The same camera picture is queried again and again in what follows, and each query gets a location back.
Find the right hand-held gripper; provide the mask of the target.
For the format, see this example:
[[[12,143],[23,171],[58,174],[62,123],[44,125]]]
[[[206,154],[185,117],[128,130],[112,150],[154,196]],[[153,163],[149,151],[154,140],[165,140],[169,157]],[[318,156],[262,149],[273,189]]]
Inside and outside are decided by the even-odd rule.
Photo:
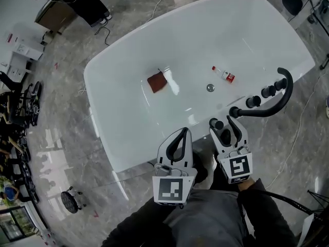
[[[231,132],[225,127],[218,130],[209,128],[210,135],[218,152],[217,160],[228,184],[246,181],[253,173],[252,153],[249,151],[249,136],[246,128],[235,118],[227,115],[236,142],[231,143]]]

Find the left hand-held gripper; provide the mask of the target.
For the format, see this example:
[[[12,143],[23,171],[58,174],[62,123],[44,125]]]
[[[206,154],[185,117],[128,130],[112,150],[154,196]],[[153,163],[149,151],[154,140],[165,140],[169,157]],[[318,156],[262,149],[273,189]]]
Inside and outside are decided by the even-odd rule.
[[[180,163],[183,167],[167,166],[167,162]],[[184,127],[172,133],[158,148],[152,177],[154,202],[163,206],[185,206],[197,176],[197,170],[192,167],[192,135]]]

